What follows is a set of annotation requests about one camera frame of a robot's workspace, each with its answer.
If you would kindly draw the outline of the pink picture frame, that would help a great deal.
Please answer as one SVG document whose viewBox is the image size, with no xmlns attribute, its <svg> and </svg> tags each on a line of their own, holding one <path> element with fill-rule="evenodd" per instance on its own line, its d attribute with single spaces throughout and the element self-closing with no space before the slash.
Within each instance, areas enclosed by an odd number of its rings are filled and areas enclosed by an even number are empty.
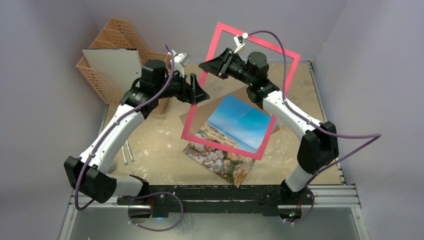
<svg viewBox="0 0 424 240">
<path fill-rule="evenodd" d="M 218 46 L 222 32 L 226 32 L 226 33 L 229 33 L 229 34 L 234 35 L 234 36 L 242 34 L 242 31 L 239 30 L 239 29 L 236 29 L 232 26 L 218 22 L 217 25 L 216 25 L 212 40 L 211 40 L 211 44 L 209 46 L 209 50 L 208 50 L 208 53 L 207 53 L 207 56 L 206 56 L 206 60 L 212 59 L 212 57 L 213 57 L 213 55 L 214 55 L 214 53 L 217 49 L 217 46 Z M 256 45 L 259 45 L 259 46 L 262 46 L 264 48 L 270 49 L 274 52 L 283 54 L 282 48 L 280 46 L 277 46 L 276 44 L 271 43 L 269 41 L 266 41 L 264 39 L 261 39 L 259 37 L 256 37 L 256 36 L 250 37 L 249 36 L 247 40 L 256 44 Z M 296 68 L 297 68 L 297 66 L 298 66 L 298 64 L 301 60 L 301 55 L 296 53 L 296 52 L 293 52 L 291 50 L 285 50 L 285 53 L 286 53 L 285 56 L 291 58 L 293 61 L 291 63 L 290 69 L 288 70 L 288 76 L 286 76 L 286 82 L 285 82 L 286 85 L 285 85 L 285 87 L 283 87 L 283 93 L 288 92 L 290 84 L 291 84 L 292 79 L 294 77 L 294 74 L 296 72 Z M 199 84 L 203 86 L 204 83 L 206 82 L 206 79 L 207 79 L 207 73 L 205 71 L 203 71 L 202 74 L 200 75 L 200 79 L 199 79 L 200 83 Z M 251 107 L 259 110 L 259 107 L 254 106 L 253 103 L 248 103 L 247 96 L 242 97 L 242 88 L 237 89 L 237 90 L 235 90 L 235 91 L 233 91 L 233 92 L 231 92 L 227 95 L 237 97 L 237 99 L 240 99 L 242 102 L 244 102 L 244 103 L 250 105 Z M 208 103 L 208 104 L 202 105 L 201 107 L 218 107 L 217 100 L 223 100 L 224 97 L 226 97 L 226 96 L 222 96 L 222 97 L 220 97 L 216 100 L 213 100 L 214 103 Z M 266 132 L 264 133 L 264 137 L 262 139 L 262 142 L 261 142 L 260 146 L 258 147 L 258 150 L 256 152 L 245 151 L 245 150 L 242 150 L 240 148 L 230 147 L 229 145 L 220 144 L 220 143 L 217 143 L 217 142 L 214 142 L 214 141 L 211 141 L 211 140 L 206 140 L 206 139 L 191 135 L 191 133 L 196 132 L 195 131 L 196 129 L 200 129 L 200 126 L 201 126 L 200 124 L 198 124 L 198 123 L 200 123 L 199 122 L 200 120 L 199 121 L 194 120 L 196 110 L 197 110 L 197 105 L 192 105 L 190 107 L 188 113 L 186 115 L 184 115 L 184 116 L 186 116 L 186 119 L 185 119 L 185 122 L 184 122 L 184 128 L 183 128 L 183 131 L 182 131 L 182 134 L 181 134 L 181 139 L 187 140 L 189 142 L 201 144 L 201 145 L 204 145 L 205 147 L 208 146 L 208 147 L 212 147 L 212 148 L 219 149 L 219 150 L 222 150 L 222 151 L 226 151 L 228 153 L 233 153 L 233 154 L 236 154 L 236 155 L 244 156 L 244 157 L 247 157 L 247 158 L 251 158 L 251 159 L 255 159 L 255 160 L 261 160 L 263 155 L 264 155 L 266 146 L 267 146 L 267 144 L 270 140 L 271 134 L 273 132 L 278 131 L 278 129 L 274 130 L 274 128 L 277 126 L 277 118 L 275 116 L 271 116 L 269 124 L 268 124 L 267 129 L 266 129 Z M 193 123 L 193 120 L 195 121 L 195 128 L 192 131 L 191 125 Z"/>
</svg>

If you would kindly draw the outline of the landscape photo print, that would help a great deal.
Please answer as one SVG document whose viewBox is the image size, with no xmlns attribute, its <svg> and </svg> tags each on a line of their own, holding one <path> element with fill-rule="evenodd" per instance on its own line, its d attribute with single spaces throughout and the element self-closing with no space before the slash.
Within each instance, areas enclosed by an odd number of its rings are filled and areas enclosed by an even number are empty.
<svg viewBox="0 0 424 240">
<path fill-rule="evenodd" d="M 233 95 L 217 104 L 195 136 L 242 151 L 257 153 L 271 116 Z M 235 187 L 245 180 L 255 160 L 244 155 L 190 142 L 183 153 Z"/>
</svg>

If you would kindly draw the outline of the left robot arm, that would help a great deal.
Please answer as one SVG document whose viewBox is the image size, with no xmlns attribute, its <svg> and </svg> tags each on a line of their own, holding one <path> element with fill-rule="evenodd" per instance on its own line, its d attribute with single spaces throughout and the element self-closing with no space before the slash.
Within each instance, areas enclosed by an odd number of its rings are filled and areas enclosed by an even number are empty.
<svg viewBox="0 0 424 240">
<path fill-rule="evenodd" d="M 168 69 L 159 59 L 148 60 L 123 95 L 114 117 L 95 141 L 77 158 L 69 156 L 64 169 L 75 192 L 92 201 L 104 203 L 113 196 L 129 196 L 138 205 L 146 203 L 147 181 L 140 177 L 109 176 L 115 156 L 133 131 L 159 105 L 159 100 L 175 97 L 182 103 L 196 105 L 210 98 L 194 73 L 186 75 L 177 61 Z"/>
</svg>

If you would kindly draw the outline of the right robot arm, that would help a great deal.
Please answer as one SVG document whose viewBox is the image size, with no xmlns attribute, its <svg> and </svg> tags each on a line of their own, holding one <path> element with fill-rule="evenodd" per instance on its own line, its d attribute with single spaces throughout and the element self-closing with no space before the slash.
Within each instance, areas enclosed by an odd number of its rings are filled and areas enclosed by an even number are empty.
<svg viewBox="0 0 424 240">
<path fill-rule="evenodd" d="M 284 91 L 269 79 L 267 57 L 261 52 L 254 51 L 243 60 L 232 49 L 226 48 L 219 56 L 198 66 L 223 80 L 232 77 L 246 84 L 248 98 L 299 138 L 297 166 L 280 185 L 282 200 L 294 203 L 313 176 L 339 156 L 336 126 L 330 121 L 320 122 L 289 101 Z"/>
</svg>

